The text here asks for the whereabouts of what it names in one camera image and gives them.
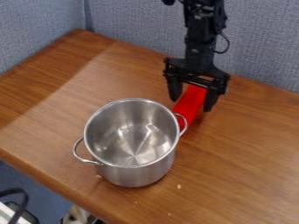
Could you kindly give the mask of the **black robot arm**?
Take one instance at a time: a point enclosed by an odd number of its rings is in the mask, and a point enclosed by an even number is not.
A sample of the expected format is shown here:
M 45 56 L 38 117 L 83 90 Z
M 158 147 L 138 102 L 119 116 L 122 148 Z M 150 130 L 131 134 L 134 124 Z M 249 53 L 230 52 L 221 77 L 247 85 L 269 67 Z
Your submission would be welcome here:
M 162 0 L 171 6 L 181 2 L 187 33 L 185 58 L 166 58 L 163 76 L 169 94 L 175 102 L 183 94 L 183 84 L 205 88 L 203 111 L 210 112 L 222 95 L 227 93 L 230 74 L 214 64 L 215 54 L 230 49 L 225 0 Z

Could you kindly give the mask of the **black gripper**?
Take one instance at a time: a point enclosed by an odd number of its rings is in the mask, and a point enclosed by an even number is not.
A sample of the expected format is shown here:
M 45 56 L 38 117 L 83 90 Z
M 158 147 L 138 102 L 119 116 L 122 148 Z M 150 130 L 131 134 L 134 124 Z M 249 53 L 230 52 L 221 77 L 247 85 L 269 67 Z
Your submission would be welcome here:
M 195 43 L 187 40 L 183 58 L 166 58 L 163 76 L 167 80 L 169 94 L 174 102 L 183 94 L 183 84 L 206 88 L 207 94 L 203 111 L 211 112 L 221 95 L 229 88 L 230 75 L 214 63 L 215 54 L 225 51 L 217 50 L 217 38 L 209 42 Z

